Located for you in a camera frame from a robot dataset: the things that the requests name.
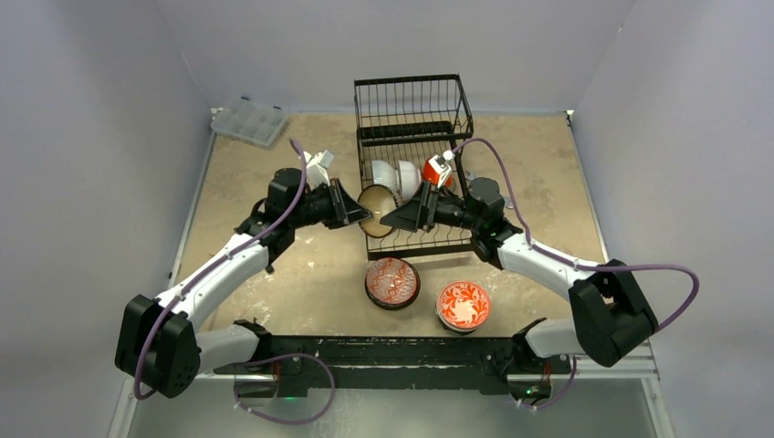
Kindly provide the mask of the brown beige bowl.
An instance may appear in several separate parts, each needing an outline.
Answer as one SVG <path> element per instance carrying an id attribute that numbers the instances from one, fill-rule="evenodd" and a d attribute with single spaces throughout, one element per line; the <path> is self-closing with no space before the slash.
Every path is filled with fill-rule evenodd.
<path id="1" fill-rule="evenodd" d="M 372 218 L 359 223 L 363 233 L 371 238 L 384 238 L 395 231 L 395 228 L 381 223 L 381 219 L 398 207 L 398 198 L 388 187 L 372 184 L 365 187 L 357 202 L 371 211 Z"/>

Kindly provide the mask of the orange white bowl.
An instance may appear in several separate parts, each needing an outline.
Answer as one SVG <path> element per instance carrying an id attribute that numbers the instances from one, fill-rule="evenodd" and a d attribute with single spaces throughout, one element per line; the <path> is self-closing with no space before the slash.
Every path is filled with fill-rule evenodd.
<path id="1" fill-rule="evenodd" d="M 451 174 L 452 167 L 449 161 L 443 155 L 438 154 L 429 158 L 422 170 L 423 179 L 438 189 L 451 187 L 453 180 Z"/>

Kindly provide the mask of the white ribbed bowl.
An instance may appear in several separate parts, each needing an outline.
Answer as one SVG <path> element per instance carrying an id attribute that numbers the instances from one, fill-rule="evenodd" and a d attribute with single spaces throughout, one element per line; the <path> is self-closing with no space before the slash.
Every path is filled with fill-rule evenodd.
<path id="1" fill-rule="evenodd" d="M 388 162 L 372 160 L 371 173 L 375 184 L 383 185 L 394 193 L 400 191 L 398 172 Z"/>

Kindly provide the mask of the black wire dish rack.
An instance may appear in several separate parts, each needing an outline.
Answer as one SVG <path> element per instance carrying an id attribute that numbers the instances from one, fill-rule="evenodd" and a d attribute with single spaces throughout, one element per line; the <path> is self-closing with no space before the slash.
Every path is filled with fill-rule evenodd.
<path id="1" fill-rule="evenodd" d="M 407 161 L 418 168 L 426 159 L 473 136 L 474 119 L 462 79 L 456 73 L 354 81 L 356 141 L 361 186 L 375 183 L 371 162 Z M 462 253 L 470 233 L 436 225 L 431 231 L 395 230 L 366 238 L 367 258 L 409 258 Z"/>

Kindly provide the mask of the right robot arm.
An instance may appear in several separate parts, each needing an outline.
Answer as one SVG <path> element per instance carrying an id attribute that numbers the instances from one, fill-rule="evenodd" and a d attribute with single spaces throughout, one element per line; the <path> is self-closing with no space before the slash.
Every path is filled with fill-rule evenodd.
<path id="1" fill-rule="evenodd" d="M 612 260 L 584 267 L 568 255 L 527 239 L 525 229 L 505 217 L 499 185 L 489 178 L 469 183 L 463 197 L 438 192 L 422 182 L 413 198 L 384 215 L 381 224 L 416 232 L 436 224 L 470 232 L 478 258 L 525 276 L 570 304 L 567 319 L 542 319 L 520 332 L 512 350 L 515 364 L 533 371 L 549 357 L 585 355 L 610 368 L 658 329 L 656 316 L 630 268 Z"/>

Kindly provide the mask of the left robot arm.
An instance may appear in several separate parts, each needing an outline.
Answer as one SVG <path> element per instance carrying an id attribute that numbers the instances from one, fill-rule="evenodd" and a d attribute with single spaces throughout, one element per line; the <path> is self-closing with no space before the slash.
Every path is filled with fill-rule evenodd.
<path id="1" fill-rule="evenodd" d="M 314 186 L 300 169 L 276 171 L 267 196 L 210 260 L 156 297 L 138 295 L 126 305 L 115 365 L 132 376 L 135 397 L 176 397 L 200 371 L 235 362 L 251 373 L 266 370 L 272 349 L 250 329 L 236 324 L 218 332 L 223 343 L 199 338 L 198 329 L 247 279 L 272 266 L 299 228 L 338 229 L 372 217 L 337 178 Z"/>

